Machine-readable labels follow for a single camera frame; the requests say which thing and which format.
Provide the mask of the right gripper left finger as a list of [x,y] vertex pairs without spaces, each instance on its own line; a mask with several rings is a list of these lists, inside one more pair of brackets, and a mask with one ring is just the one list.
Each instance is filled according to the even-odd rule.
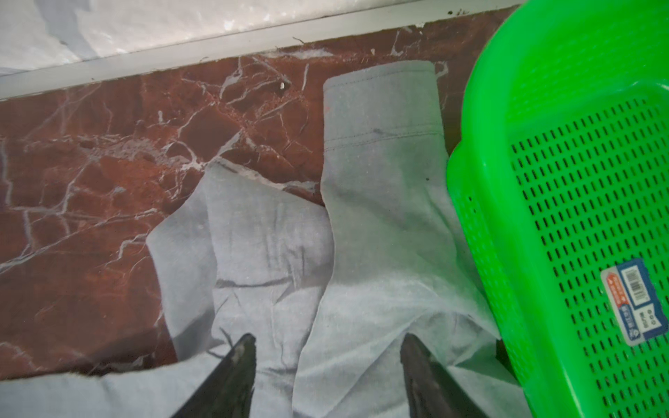
[[256,339],[244,334],[172,417],[249,417],[256,367]]

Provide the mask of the light grey long sleeve shirt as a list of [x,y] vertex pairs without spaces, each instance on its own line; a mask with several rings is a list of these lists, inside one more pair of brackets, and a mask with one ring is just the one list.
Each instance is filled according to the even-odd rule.
[[410,417],[416,335],[485,417],[527,417],[445,184],[432,64],[329,79],[322,205],[214,161],[148,235],[178,357],[158,369],[5,381],[4,417],[172,417],[252,334],[249,417]]

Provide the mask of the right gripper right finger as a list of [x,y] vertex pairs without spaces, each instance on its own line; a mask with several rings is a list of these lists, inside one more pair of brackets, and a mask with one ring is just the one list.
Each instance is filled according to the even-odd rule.
[[400,358],[411,418],[485,417],[416,335],[404,336]]

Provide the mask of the green plastic basket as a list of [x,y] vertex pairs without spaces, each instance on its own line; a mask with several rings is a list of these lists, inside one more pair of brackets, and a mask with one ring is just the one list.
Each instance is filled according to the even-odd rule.
[[519,7],[447,180],[534,416],[667,416],[668,335],[627,346],[600,278],[643,259],[668,318],[667,2]]

